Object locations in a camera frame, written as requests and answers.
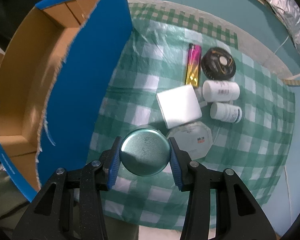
round green metallic lid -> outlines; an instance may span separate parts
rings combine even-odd
[[[162,133],[151,128],[140,128],[124,138],[120,160],[131,173],[152,176],[167,166],[170,154],[170,144]]]

open cardboard box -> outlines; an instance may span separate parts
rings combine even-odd
[[[115,15],[116,11],[124,18],[114,21],[111,18],[114,16],[106,14]],[[76,39],[84,28],[88,29]],[[40,151],[49,97],[65,62],[68,68],[71,61],[75,65],[75,58],[80,57],[87,69],[97,67],[101,71],[107,62],[106,55],[111,53],[115,64],[107,67],[112,73],[131,30],[127,0],[43,0],[14,34],[0,66],[0,161],[27,199],[32,200],[39,190],[36,155]],[[106,35],[101,35],[100,40],[90,38],[89,33],[94,33],[93,37],[100,32],[108,32],[109,38]],[[112,47],[102,46],[109,42]],[[91,49],[79,51],[76,46],[92,48],[95,53],[105,55],[104,59],[97,62]],[[96,80],[100,78],[103,84],[108,84],[111,74],[94,73]],[[102,97],[104,87],[98,90]]]

silver screw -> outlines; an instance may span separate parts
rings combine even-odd
[[[196,161],[190,161],[190,166],[195,168],[199,166],[199,163]]]
[[[99,161],[99,160],[95,160],[95,161],[93,161],[93,162],[91,163],[91,165],[92,165],[93,167],[98,167],[98,166],[100,166],[100,164],[101,164],[101,161]]]
[[[234,174],[234,171],[233,170],[231,170],[231,169],[226,169],[226,174],[228,174],[228,175],[233,175]]]
[[[64,173],[65,172],[65,169],[64,168],[57,168],[57,170],[56,170],[56,174],[62,174],[62,173]]]

green fabric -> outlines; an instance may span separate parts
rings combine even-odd
[[[259,204],[268,201],[289,151],[295,117],[294,93],[266,68],[219,40],[195,31],[152,20],[133,20],[134,29],[115,68],[91,139],[87,162],[98,159],[116,136],[150,124],[167,134],[156,93],[183,85],[190,42],[226,49],[234,57],[235,82],[242,108],[237,124],[210,118],[210,104],[201,121],[211,128],[214,145],[198,161],[209,169],[232,168]],[[200,84],[206,80],[201,72]],[[181,230],[188,192],[174,184],[170,166],[151,177],[138,177],[120,166],[117,182],[102,193],[104,213],[149,227]],[[211,201],[211,226],[216,223]]]
[[[238,37],[229,29],[222,29],[221,25],[214,26],[212,22],[202,17],[196,20],[195,15],[175,9],[156,6],[148,3],[129,3],[132,19],[148,19],[167,23],[197,31],[216,38],[225,44],[238,49]]]

blue cardboard box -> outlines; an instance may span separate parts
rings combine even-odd
[[[44,174],[85,165],[131,30],[127,0],[43,0],[14,34],[0,66],[0,161],[28,200],[40,152]]]

